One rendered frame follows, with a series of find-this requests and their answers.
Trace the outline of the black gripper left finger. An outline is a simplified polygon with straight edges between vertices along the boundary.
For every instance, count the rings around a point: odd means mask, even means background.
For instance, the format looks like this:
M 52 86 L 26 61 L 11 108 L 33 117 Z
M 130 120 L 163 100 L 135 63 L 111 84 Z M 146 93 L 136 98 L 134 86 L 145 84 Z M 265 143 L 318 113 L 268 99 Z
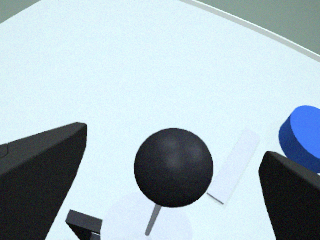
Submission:
M 84 121 L 0 145 L 0 240 L 45 240 L 75 181 Z

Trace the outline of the blue short cylinder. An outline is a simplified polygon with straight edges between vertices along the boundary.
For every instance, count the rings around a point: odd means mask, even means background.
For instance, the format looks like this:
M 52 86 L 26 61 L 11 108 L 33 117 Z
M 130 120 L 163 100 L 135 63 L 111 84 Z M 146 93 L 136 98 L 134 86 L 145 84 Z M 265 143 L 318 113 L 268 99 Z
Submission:
M 320 173 L 320 108 L 299 105 L 280 125 L 277 139 L 288 159 Z

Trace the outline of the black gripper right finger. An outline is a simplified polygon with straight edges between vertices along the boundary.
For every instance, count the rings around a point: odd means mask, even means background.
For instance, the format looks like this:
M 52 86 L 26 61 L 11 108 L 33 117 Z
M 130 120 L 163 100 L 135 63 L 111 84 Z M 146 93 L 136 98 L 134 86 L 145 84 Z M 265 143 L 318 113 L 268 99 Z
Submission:
M 320 240 L 320 175 L 267 151 L 259 176 L 276 240 Z

